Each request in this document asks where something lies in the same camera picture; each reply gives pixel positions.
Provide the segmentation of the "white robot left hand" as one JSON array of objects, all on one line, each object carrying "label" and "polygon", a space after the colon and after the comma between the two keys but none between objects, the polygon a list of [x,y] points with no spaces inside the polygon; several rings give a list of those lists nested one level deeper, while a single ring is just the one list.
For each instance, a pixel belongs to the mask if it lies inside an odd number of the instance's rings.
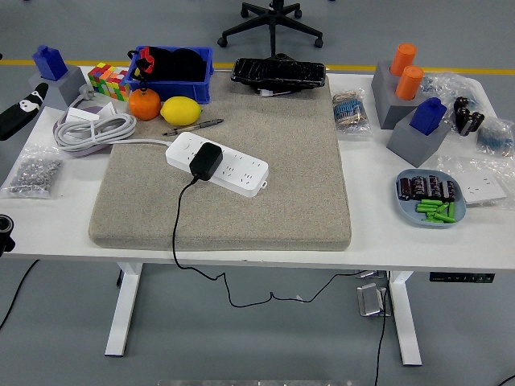
[{"label": "white robot left hand", "polygon": [[35,90],[1,113],[1,140],[6,141],[27,125],[43,106],[48,84],[40,83]]}]

